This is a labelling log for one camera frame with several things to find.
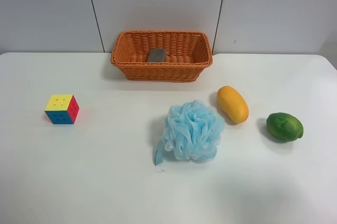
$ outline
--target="blue cube face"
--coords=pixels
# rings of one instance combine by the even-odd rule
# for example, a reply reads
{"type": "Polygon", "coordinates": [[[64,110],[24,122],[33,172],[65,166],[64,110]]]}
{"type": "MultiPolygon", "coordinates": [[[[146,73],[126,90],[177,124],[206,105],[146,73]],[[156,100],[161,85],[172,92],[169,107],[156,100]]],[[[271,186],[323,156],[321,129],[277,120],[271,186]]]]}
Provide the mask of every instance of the blue cube face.
{"type": "Polygon", "coordinates": [[[45,111],[53,124],[74,124],[67,111],[45,111]]]}

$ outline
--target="basket rim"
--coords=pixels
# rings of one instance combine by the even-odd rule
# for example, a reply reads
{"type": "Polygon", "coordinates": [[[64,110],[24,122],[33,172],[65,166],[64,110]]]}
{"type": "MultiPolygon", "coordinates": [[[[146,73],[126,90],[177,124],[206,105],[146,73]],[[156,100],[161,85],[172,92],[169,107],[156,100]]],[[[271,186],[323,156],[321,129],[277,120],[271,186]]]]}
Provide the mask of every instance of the basket rim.
{"type": "Polygon", "coordinates": [[[134,30],[134,31],[123,31],[121,32],[118,37],[117,40],[115,42],[114,48],[111,52],[111,58],[110,58],[111,64],[113,64],[114,66],[122,66],[122,67],[128,67],[128,66],[134,66],[137,65],[138,67],[141,67],[143,69],[145,68],[165,68],[165,69],[185,69],[187,68],[191,68],[191,69],[204,69],[206,67],[209,67],[210,65],[212,65],[213,63],[213,55],[211,52],[211,47],[210,47],[210,43],[208,41],[207,35],[201,31],[173,31],[173,30],[134,30]],[[204,40],[207,43],[207,54],[209,56],[208,60],[206,62],[197,62],[197,63],[170,63],[170,62],[118,62],[115,60],[114,54],[116,53],[117,49],[120,46],[120,39],[122,36],[126,35],[126,34],[132,34],[132,33],[181,33],[181,34],[197,34],[197,35],[201,35],[204,40]]]}

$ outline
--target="yellow cube face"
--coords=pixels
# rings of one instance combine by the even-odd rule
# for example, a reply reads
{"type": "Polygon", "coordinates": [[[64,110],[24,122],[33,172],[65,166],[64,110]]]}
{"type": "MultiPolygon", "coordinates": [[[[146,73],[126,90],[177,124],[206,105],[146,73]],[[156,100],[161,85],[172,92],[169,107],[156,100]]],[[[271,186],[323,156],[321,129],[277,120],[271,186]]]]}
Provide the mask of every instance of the yellow cube face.
{"type": "Polygon", "coordinates": [[[45,111],[66,111],[72,99],[72,94],[52,95],[45,111]]]}

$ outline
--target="blue bath loofah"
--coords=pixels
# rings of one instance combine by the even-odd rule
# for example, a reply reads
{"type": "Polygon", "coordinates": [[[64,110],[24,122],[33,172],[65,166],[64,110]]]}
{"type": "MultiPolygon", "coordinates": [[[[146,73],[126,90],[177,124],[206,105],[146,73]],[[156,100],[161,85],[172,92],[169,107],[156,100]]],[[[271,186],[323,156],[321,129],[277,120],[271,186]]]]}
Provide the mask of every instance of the blue bath loofah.
{"type": "Polygon", "coordinates": [[[162,151],[174,151],[177,160],[212,160],[225,123],[215,108],[195,100],[170,107],[154,163],[163,162],[162,151]]]}

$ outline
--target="white wall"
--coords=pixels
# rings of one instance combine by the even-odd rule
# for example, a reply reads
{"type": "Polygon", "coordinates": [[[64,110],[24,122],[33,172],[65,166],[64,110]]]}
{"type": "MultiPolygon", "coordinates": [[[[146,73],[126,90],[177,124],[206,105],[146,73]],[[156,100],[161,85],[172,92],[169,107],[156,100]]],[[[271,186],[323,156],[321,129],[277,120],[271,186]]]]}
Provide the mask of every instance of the white wall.
{"type": "Polygon", "coordinates": [[[337,0],[224,0],[214,52],[321,52],[337,65],[336,32],[337,0]]]}
{"type": "Polygon", "coordinates": [[[124,30],[200,30],[213,44],[221,0],[93,0],[106,52],[124,30]]]}
{"type": "Polygon", "coordinates": [[[91,0],[0,0],[0,54],[102,52],[91,0]]]}

